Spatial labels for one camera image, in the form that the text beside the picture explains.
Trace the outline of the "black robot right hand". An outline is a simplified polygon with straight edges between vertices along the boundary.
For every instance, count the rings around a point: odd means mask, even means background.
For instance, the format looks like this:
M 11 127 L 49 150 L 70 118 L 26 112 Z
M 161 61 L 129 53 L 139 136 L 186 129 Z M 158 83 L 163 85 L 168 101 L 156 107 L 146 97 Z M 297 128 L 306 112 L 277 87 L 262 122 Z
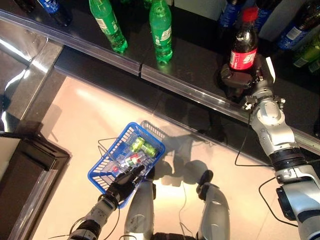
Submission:
M 236 71 L 224 64 L 219 75 L 222 89 L 233 101 L 260 89 L 271 89 L 276 80 L 272 59 L 261 54 L 257 55 L 248 71 Z

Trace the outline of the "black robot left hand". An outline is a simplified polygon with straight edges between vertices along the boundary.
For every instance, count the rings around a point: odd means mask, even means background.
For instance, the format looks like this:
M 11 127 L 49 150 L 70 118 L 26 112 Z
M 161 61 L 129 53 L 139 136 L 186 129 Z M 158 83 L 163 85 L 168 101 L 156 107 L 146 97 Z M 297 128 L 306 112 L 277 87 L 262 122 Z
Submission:
M 143 180 L 144 176 L 141 175 L 141 172 L 144 169 L 145 166 L 140 165 L 126 173 L 121 173 L 108 187 L 102 197 L 111 200 L 115 205 L 119 205 L 132 194 L 138 184 Z

